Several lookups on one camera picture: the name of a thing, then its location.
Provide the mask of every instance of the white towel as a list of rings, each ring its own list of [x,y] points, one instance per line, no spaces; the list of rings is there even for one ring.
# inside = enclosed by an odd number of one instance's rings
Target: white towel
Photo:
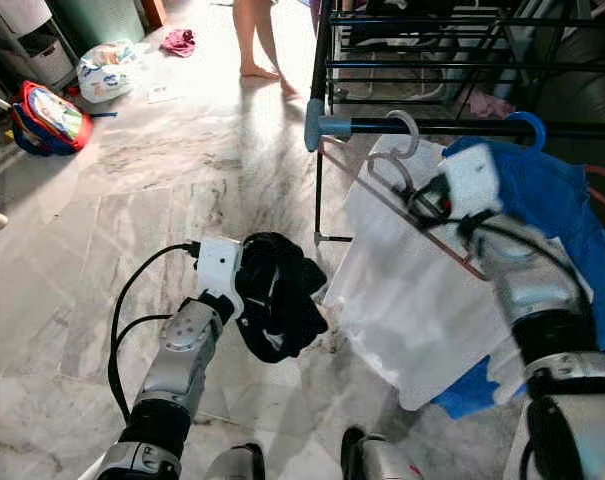
[[[405,151],[409,142],[406,135],[383,135],[372,152]],[[416,154],[403,161],[416,188],[437,173],[442,149],[421,140]],[[388,162],[377,161],[376,172],[402,185]],[[383,190],[366,165],[359,176]],[[509,329],[490,283],[471,276],[357,183],[345,209],[355,239],[324,303],[342,307],[342,328],[353,348],[398,388],[403,408],[418,409],[501,345]],[[439,236],[456,241],[451,231]],[[508,349],[500,358],[505,377],[517,373]],[[496,378],[501,372],[492,370]]]

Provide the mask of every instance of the bare foot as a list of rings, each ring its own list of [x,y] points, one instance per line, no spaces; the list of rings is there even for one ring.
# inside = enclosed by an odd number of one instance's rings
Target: bare foot
[[[286,80],[280,80],[280,87],[282,88],[282,98],[284,98],[284,100],[289,101],[300,98],[298,91]]]
[[[258,67],[257,65],[247,65],[240,67],[240,75],[243,77],[262,77],[267,80],[279,80],[280,75],[275,72],[269,72],[262,67]]]

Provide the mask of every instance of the drying rack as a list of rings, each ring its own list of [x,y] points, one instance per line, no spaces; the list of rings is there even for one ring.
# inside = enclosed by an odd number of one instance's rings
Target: drying rack
[[[605,64],[569,63],[556,61],[556,53],[562,38],[571,29],[605,29],[605,21],[590,19],[585,2],[577,0],[577,16],[573,18],[576,3],[565,1],[558,18],[540,18],[526,8],[508,12],[501,8],[469,9],[458,8],[447,18],[423,16],[373,16],[362,12],[344,12],[341,0],[324,0],[321,5],[320,21],[315,51],[311,99],[307,106],[305,142],[309,151],[316,155],[316,195],[315,227],[316,245],[322,241],[349,242],[351,237],[325,235],[322,233],[322,168],[323,153],[320,146],[323,135],[348,138],[352,134],[408,134],[404,122],[397,118],[385,117],[345,117],[334,115],[336,104],[362,105],[446,105],[451,106],[452,98],[461,93],[466,95],[460,103],[455,118],[415,118],[420,133],[425,135],[477,135],[515,137],[519,141],[534,134],[531,126],[524,121],[480,120],[461,118],[464,105],[472,90],[491,78],[494,85],[526,85],[532,89],[532,104],[528,110],[535,112],[547,79],[551,75],[564,72],[591,72],[605,74]],[[348,43],[350,32],[344,27],[358,26],[360,31],[384,26],[384,38],[405,38],[403,32],[420,32],[422,39],[411,45]],[[552,28],[549,49],[542,62],[532,62],[525,58],[526,35],[536,28]],[[434,56],[419,60],[351,60],[342,59],[342,53],[395,52],[411,53],[429,50]],[[341,77],[340,71],[370,69],[369,76]],[[397,69],[446,70],[457,72],[448,78],[425,79],[424,77],[374,75],[374,72]],[[440,83],[452,88],[453,95],[432,99],[380,99],[357,98],[339,95],[336,87],[364,83]],[[545,122],[548,137],[582,140],[605,140],[605,123]]]

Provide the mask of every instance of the marble floor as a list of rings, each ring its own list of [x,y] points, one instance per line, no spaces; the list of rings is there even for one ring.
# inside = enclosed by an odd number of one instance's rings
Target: marble floor
[[[205,232],[242,239],[279,231],[332,274],[344,245],[313,244],[315,163],[303,144],[305,99],[285,104],[277,84],[239,81],[228,6],[167,2],[171,24],[148,39],[140,85],[102,105],[90,144],[71,158],[18,161],[0,176],[0,480],[73,479],[113,442],[122,419],[107,387],[110,315],[126,279],[150,254]],[[313,57],[309,13],[273,9],[284,70],[303,96]],[[173,27],[193,28],[196,52],[167,57]],[[165,90],[163,101],[149,93]],[[375,139],[354,139],[363,153]],[[347,232],[348,179],[325,167],[324,225]],[[173,311],[193,290],[186,258],[167,256],[132,290],[123,318]],[[183,457],[183,478],[202,478],[224,449],[250,439],[269,478],[338,479],[343,430],[359,424],[397,442],[429,479],[502,476],[521,403],[454,422],[436,406],[402,411],[396,393],[340,335],[298,359],[266,365],[232,325],[208,370]],[[155,353],[157,325],[124,345],[125,390],[134,395]]]

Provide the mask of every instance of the colorful backpack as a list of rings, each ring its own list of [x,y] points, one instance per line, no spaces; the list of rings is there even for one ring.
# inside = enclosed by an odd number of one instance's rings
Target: colorful backpack
[[[13,104],[15,143],[34,155],[72,155],[87,144],[91,117],[48,88],[24,82]]]

